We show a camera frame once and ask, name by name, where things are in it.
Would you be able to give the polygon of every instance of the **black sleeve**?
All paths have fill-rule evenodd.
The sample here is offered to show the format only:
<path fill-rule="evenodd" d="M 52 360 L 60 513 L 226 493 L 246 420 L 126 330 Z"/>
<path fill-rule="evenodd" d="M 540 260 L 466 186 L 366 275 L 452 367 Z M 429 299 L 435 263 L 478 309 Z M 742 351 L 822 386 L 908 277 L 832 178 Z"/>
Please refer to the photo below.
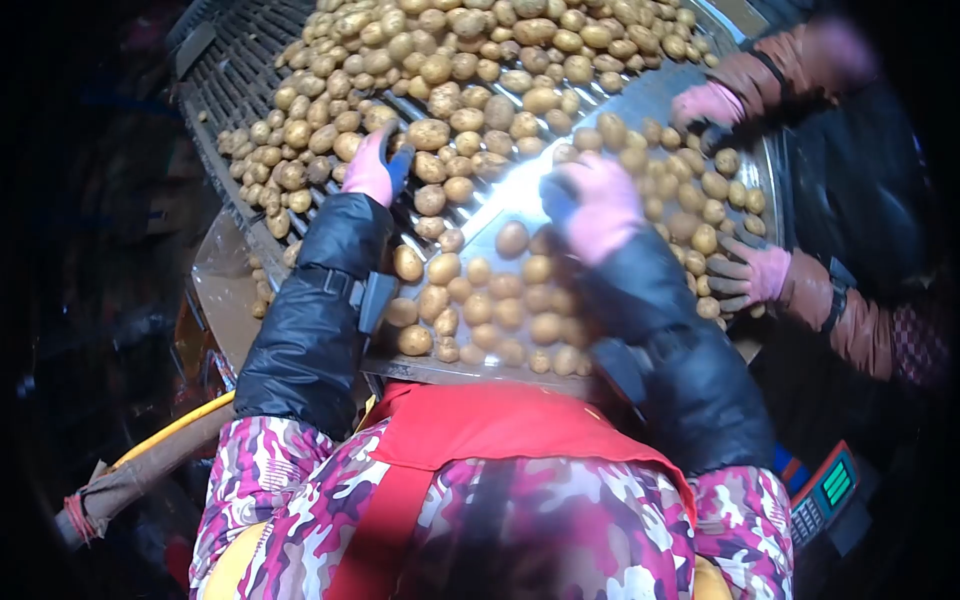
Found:
<path fill-rule="evenodd" d="M 683 268 L 653 228 L 582 283 L 607 331 L 650 360 L 638 408 L 656 449 L 690 476 L 773 466 L 773 427 L 759 388 L 723 331 L 697 315 Z"/>
<path fill-rule="evenodd" d="M 237 380 L 237 418 L 301 420 L 333 440 L 350 433 L 350 385 L 359 360 L 354 280 L 379 264 L 390 211 L 364 194 L 327 198 L 303 238 Z"/>

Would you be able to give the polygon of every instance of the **pile of potatoes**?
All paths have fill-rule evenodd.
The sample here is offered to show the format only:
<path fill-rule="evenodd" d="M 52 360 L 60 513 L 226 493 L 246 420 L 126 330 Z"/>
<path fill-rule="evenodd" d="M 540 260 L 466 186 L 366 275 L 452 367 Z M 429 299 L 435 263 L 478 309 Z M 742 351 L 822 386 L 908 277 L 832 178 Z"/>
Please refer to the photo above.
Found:
<path fill-rule="evenodd" d="M 658 147 L 666 151 L 665 159 L 650 156 Z M 602 112 L 597 116 L 596 128 L 577 129 L 572 144 L 557 146 L 553 159 L 555 163 L 566 162 L 575 160 L 582 152 L 604 151 L 616 156 L 633 177 L 644 216 L 686 268 L 687 286 L 699 297 L 697 313 L 714 319 L 726 330 L 732 315 L 720 314 L 720 304 L 711 294 L 706 272 L 708 257 L 728 259 L 717 244 L 716 232 L 719 229 L 733 234 L 732 216 L 742 220 L 750 233 L 764 237 L 767 232 L 760 218 L 766 208 L 763 190 L 747 188 L 734 179 L 741 162 L 737 151 L 717 151 L 714 168 L 710 170 L 700 152 L 697 135 L 680 135 L 652 118 L 643 120 L 640 131 L 629 130 L 619 116 Z M 665 207 L 673 203 L 679 210 L 665 216 Z M 755 306 L 751 314 L 763 314 L 762 304 Z"/>
<path fill-rule="evenodd" d="M 412 124 L 414 171 L 426 184 L 420 229 L 442 233 L 436 215 L 467 202 L 471 178 L 495 180 L 517 159 L 543 149 L 540 122 L 570 133 L 578 95 L 557 87 L 592 84 L 615 93 L 623 74 L 656 69 L 664 57 L 713 65 L 696 17 L 679 0 L 318 0 L 300 39 L 278 57 L 293 73 L 276 90 L 276 109 L 248 129 L 218 135 L 240 198 L 266 212 L 277 239 L 289 214 L 311 205 L 309 185 L 343 181 L 363 139 L 396 112 L 372 100 L 390 89 L 426 105 Z M 501 72 L 501 64 L 511 68 Z M 492 95 L 498 82 L 522 99 Z"/>
<path fill-rule="evenodd" d="M 397 329 L 397 349 L 407 356 L 431 354 L 445 363 L 589 375 L 592 366 L 584 350 L 593 330 L 569 288 L 571 263 L 554 254 L 552 239 L 549 226 L 531 237 L 520 221 L 508 221 L 495 240 L 509 268 L 501 272 L 484 256 L 463 264 L 460 246 L 448 247 L 425 268 L 413 249 L 396 248 L 396 274 L 410 283 L 426 279 L 416 300 L 397 298 L 387 309 L 385 322 Z M 468 336 L 461 339 L 468 342 L 461 345 L 462 327 Z"/>

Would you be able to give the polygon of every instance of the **green display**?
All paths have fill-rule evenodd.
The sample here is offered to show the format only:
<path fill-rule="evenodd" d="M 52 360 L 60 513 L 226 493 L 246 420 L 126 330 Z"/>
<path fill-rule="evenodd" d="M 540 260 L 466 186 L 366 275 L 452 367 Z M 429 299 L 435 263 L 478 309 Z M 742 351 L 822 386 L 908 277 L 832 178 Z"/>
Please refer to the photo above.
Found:
<path fill-rule="evenodd" d="M 843 461 L 837 461 L 836 467 L 833 468 L 833 471 L 822 486 L 830 508 L 833 508 L 840 502 L 844 493 L 850 488 L 851 482 L 851 478 L 844 468 Z"/>

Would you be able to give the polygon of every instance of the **digital scale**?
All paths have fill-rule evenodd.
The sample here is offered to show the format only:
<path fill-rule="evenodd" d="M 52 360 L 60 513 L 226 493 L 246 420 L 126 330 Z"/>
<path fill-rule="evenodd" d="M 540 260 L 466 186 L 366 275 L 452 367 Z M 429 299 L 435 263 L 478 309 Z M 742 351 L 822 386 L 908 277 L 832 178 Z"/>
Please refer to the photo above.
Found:
<path fill-rule="evenodd" d="M 859 484 L 856 463 L 841 441 L 820 468 L 810 475 L 780 444 L 774 467 L 790 496 L 790 520 L 795 550 L 825 531 L 847 506 Z"/>

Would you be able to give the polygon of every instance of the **gloved hand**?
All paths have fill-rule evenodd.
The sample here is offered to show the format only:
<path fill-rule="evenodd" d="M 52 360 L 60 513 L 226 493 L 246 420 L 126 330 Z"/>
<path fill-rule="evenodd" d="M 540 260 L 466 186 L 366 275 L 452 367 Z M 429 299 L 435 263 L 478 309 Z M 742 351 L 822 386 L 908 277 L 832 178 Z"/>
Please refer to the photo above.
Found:
<path fill-rule="evenodd" d="M 790 252 L 767 244 L 763 238 L 747 231 L 743 223 L 738 223 L 734 232 L 735 238 L 717 232 L 717 241 L 746 264 L 715 256 L 707 259 L 708 270 L 717 274 L 707 279 L 710 289 L 734 295 L 720 300 L 720 310 L 728 313 L 757 302 L 778 299 L 791 259 Z"/>
<path fill-rule="evenodd" d="M 416 151 L 412 145 L 403 144 L 387 162 L 387 144 L 397 124 L 396 119 L 391 119 L 363 138 L 344 174 L 342 192 L 367 194 L 381 206 L 390 208 L 403 189 Z"/>
<path fill-rule="evenodd" d="M 670 124 L 678 132 L 686 132 L 692 123 L 706 122 L 707 128 L 700 135 L 700 148 L 709 156 L 710 150 L 730 134 L 744 115 L 743 104 L 733 92 L 717 82 L 707 82 L 694 85 L 673 99 Z"/>
<path fill-rule="evenodd" d="M 584 264 L 599 265 L 644 223 L 630 175 L 618 163 L 583 155 L 540 181 L 543 211 Z"/>

